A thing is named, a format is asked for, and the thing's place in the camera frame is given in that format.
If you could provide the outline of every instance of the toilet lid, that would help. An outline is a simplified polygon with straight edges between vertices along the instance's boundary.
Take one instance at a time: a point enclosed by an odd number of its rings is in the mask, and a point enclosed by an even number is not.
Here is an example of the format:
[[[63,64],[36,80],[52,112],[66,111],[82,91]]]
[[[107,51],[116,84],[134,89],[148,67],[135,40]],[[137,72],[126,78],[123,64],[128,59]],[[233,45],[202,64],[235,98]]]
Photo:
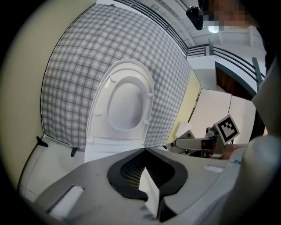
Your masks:
[[[94,137],[144,142],[151,117],[154,84],[149,70],[133,59],[114,63],[101,80],[87,124]]]

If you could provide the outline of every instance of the yellow wall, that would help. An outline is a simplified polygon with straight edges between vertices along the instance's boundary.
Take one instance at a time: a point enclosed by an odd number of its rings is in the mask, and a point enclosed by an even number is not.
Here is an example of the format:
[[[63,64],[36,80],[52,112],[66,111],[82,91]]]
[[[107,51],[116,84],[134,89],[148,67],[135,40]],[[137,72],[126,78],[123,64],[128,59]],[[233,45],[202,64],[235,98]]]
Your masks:
[[[182,122],[188,122],[189,117],[192,113],[192,110],[194,108],[196,98],[198,96],[200,89],[200,83],[197,79],[197,76],[195,75],[194,71],[191,71],[188,85],[185,91],[185,95],[183,98],[183,102],[180,106],[179,113],[177,114],[177,118],[175,120],[174,126],[171,130],[171,133],[168,137],[167,143],[171,143],[176,139],[176,132],[177,129]]]
[[[1,158],[16,188],[28,156],[42,136],[40,93],[45,68],[68,26],[96,0],[50,0],[26,21],[1,68]]]

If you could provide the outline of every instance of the white toilet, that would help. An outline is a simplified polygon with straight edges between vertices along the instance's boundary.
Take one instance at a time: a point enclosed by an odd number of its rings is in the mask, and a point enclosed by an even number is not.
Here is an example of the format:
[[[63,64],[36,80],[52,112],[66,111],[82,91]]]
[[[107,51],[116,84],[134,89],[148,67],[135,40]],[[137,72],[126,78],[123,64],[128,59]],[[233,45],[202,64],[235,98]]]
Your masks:
[[[114,63],[91,106],[84,162],[143,148],[153,96],[153,79],[143,64],[133,59]]]

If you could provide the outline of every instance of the gray checkered fabric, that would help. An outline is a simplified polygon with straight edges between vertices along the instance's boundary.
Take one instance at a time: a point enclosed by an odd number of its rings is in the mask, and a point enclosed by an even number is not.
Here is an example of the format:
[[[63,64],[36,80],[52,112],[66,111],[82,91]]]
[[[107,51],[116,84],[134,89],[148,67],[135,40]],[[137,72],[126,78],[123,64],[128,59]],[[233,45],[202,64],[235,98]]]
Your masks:
[[[86,126],[98,85],[116,61],[143,63],[155,96],[145,146],[165,145],[187,87],[191,67],[170,36],[150,19],[96,4],[59,40],[48,62],[41,94],[45,134],[85,148]]]

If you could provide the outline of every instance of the railing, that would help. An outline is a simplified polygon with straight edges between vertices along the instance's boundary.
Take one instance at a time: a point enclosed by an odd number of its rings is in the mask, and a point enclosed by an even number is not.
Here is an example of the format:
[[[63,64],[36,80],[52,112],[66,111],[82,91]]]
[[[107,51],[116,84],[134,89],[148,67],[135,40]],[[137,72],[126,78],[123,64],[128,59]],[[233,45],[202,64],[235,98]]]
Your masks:
[[[262,82],[262,77],[265,77],[259,69],[259,64],[255,57],[252,58],[253,64],[249,63],[245,59],[238,55],[233,54],[225,49],[213,46],[213,42],[209,39],[208,44],[202,44],[188,49],[187,58],[193,58],[198,56],[215,55],[218,56],[233,65],[237,66],[239,69],[248,74],[254,81],[257,82],[257,89],[259,90],[259,85]]]
[[[135,1],[135,0],[114,0],[116,2],[123,3],[127,6],[130,6],[131,8],[141,12],[142,14],[146,15],[150,19],[152,19],[154,22],[156,22],[160,27],[162,27],[179,45],[181,50],[184,52],[185,57],[187,57],[188,53],[188,47],[184,40],[178,35],[178,33],[175,31],[175,29],[157,12],[152,10],[150,7],[142,4],[141,2]]]

